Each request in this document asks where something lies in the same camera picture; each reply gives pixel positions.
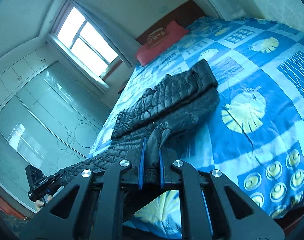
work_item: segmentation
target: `red pillow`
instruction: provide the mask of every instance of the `red pillow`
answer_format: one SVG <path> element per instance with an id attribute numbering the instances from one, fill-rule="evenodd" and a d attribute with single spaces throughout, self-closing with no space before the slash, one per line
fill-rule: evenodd
<path id="1" fill-rule="evenodd" d="M 171 47 L 174 43 L 179 41 L 189 31 L 185 30 L 182 26 L 178 25 L 175 21 L 169 23 L 165 28 L 167 36 L 155 46 L 150 47 L 148 43 L 145 43 L 136 53 L 136 58 L 142 66 L 147 65 L 157 56 L 159 56 L 167 48 Z"/>

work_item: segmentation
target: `yellow leaf pattern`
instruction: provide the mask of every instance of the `yellow leaf pattern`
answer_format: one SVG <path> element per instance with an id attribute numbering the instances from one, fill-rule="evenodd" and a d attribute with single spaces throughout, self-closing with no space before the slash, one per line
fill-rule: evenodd
<path id="1" fill-rule="evenodd" d="M 279 41 L 276 38 L 271 37 L 268 39 L 256 41 L 250 46 L 250 49 L 253 51 L 261 51 L 262 53 L 270 53 L 272 51 L 275 51 L 277 47 L 279 47 Z"/>
<path id="2" fill-rule="evenodd" d="M 151 203 L 137 211 L 134 215 L 143 222 L 155 224 L 164 221 L 172 212 L 180 209 L 180 198 L 174 198 L 177 190 L 167 191 Z"/>
<path id="3" fill-rule="evenodd" d="M 215 33 L 215 36 L 219 36 L 221 34 L 224 34 L 226 33 L 228 30 L 230 30 L 231 27 L 225 27 L 225 28 L 222 28 L 220 30 L 218 30 L 216 33 Z"/>
<path id="4" fill-rule="evenodd" d="M 192 40 L 188 41 L 187 43 L 185 43 L 182 47 L 184 49 L 187 49 L 187 48 L 193 46 L 195 43 L 196 43 L 196 40 L 192 39 Z"/>
<path id="5" fill-rule="evenodd" d="M 244 90 L 226 104 L 221 111 L 223 123 L 237 133 L 252 133 L 259 129 L 265 115 L 266 102 L 264 97 L 253 89 Z"/>

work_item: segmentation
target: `blue patterned quilt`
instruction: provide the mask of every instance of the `blue patterned quilt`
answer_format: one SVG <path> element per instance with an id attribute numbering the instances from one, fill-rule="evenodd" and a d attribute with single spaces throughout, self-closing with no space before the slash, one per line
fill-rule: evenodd
<path id="1" fill-rule="evenodd" d="M 272 218 L 304 199 L 304 33 L 278 22 L 203 17 L 153 62 L 137 65 L 89 157 L 111 143 L 120 111 L 168 73 L 207 60 L 220 103 L 197 135 L 178 145 L 196 169 L 219 169 Z M 177 192 L 166 192 L 126 225 L 181 238 Z"/>

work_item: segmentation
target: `window frame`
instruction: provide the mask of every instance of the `window frame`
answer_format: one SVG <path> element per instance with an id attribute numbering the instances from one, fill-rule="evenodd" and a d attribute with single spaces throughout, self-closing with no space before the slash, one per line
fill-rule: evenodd
<path id="1" fill-rule="evenodd" d="M 61 31 L 61 28 L 63 26 L 63 24 L 65 23 L 68 15 L 70 14 L 70 12 L 72 11 L 72 9 L 74 8 L 74 6 L 68 1 L 66 0 L 66 2 L 64 3 L 64 5 L 62 6 L 61 10 L 59 11 L 59 13 L 57 14 L 57 17 L 54 21 L 54 24 L 52 26 L 51 32 L 52 34 L 55 34 L 55 36 L 57 37 L 59 32 Z M 108 76 L 111 75 L 111 73 L 113 73 L 123 62 L 119 56 L 117 56 L 112 62 L 109 62 L 105 57 L 103 57 L 91 44 L 89 44 L 89 42 L 86 41 L 86 39 L 84 39 L 80 34 L 82 29 L 85 27 L 86 23 L 88 23 L 88 21 L 85 19 L 84 22 L 82 23 L 81 27 L 79 28 L 79 30 L 77 31 L 77 33 L 75 34 L 73 40 L 72 40 L 72 44 L 70 47 L 66 47 L 68 49 L 68 51 L 71 53 L 64 53 L 65 56 L 68 56 L 70 60 L 73 60 L 79 67 L 83 68 L 82 65 L 84 64 L 79 64 L 77 61 L 74 60 L 74 58 L 78 58 L 77 56 L 74 55 L 74 53 L 71 51 L 71 49 L 73 48 L 76 40 L 79 38 L 81 39 L 81 41 L 83 41 L 96 55 L 98 55 L 98 57 L 100 57 L 101 60 L 103 60 L 103 62 L 107 65 L 107 67 L 105 68 L 105 70 L 102 72 L 102 74 L 100 76 L 98 76 L 100 79 L 102 79 L 102 81 L 105 81 L 107 79 Z"/>

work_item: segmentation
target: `ceiling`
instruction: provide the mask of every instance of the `ceiling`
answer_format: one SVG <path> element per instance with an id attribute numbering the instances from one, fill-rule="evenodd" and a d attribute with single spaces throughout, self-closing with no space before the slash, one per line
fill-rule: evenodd
<path id="1" fill-rule="evenodd" d="M 65 0 L 2 0 L 0 3 L 0 58 L 35 37 L 46 34 Z M 110 16 L 134 37 L 187 0 L 80 0 Z M 203 0 L 194 0 L 207 14 Z"/>
<path id="2" fill-rule="evenodd" d="M 53 0 L 2 0 L 0 57 L 39 35 Z"/>

